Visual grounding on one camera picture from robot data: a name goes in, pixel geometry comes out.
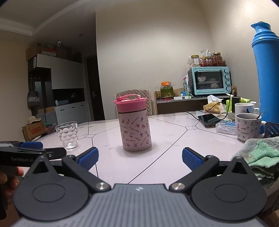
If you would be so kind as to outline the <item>left hand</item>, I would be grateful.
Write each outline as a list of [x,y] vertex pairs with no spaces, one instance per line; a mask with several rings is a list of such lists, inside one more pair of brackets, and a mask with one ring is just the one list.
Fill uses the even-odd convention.
[[13,203],[13,195],[19,185],[18,177],[23,175],[21,167],[1,166],[1,220],[7,216],[6,210]]

